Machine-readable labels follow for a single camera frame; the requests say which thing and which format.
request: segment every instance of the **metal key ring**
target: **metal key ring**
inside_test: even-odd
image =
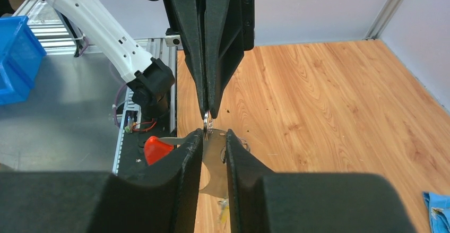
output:
[[[209,136],[208,118],[210,118],[210,112],[206,111],[205,116],[203,118],[203,139],[205,139],[205,140],[208,140],[208,136]]]

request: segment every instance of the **white robotic arm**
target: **white robotic arm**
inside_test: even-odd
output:
[[[134,91],[132,99],[141,106],[145,118],[167,112],[168,92],[175,82],[171,69],[141,48],[99,0],[45,1],[79,27],[108,57]]]
[[[99,0],[45,0],[75,23],[114,64],[125,82],[144,72],[153,57],[141,48]]]

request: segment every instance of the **metal key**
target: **metal key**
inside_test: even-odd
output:
[[[165,136],[158,138],[159,141],[170,145],[182,145],[186,142],[187,137]]]
[[[220,205],[218,224],[225,224],[227,222],[228,211],[230,209],[228,205],[228,199],[220,200],[217,203]]]

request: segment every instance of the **metal table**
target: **metal table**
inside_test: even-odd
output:
[[[166,47],[163,39],[140,41],[140,45],[176,73],[174,47]],[[28,100],[0,106],[1,163],[30,171],[111,171],[114,165],[118,173],[123,149],[137,145],[129,142],[134,147],[122,147],[128,143],[123,138],[129,137],[113,121],[111,106],[123,82],[103,53],[95,47],[86,52],[73,58],[73,51],[49,51]],[[167,132],[176,125],[175,88]]]

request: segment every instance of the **robotic arm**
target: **robotic arm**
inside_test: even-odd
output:
[[[168,110],[166,94],[175,82],[170,68],[141,48],[99,0],[45,1],[105,53],[134,91],[133,101],[144,117]],[[163,1],[170,24],[166,35],[179,35],[183,42],[202,118],[206,112],[217,118],[225,86],[244,50],[253,48],[253,0]]]

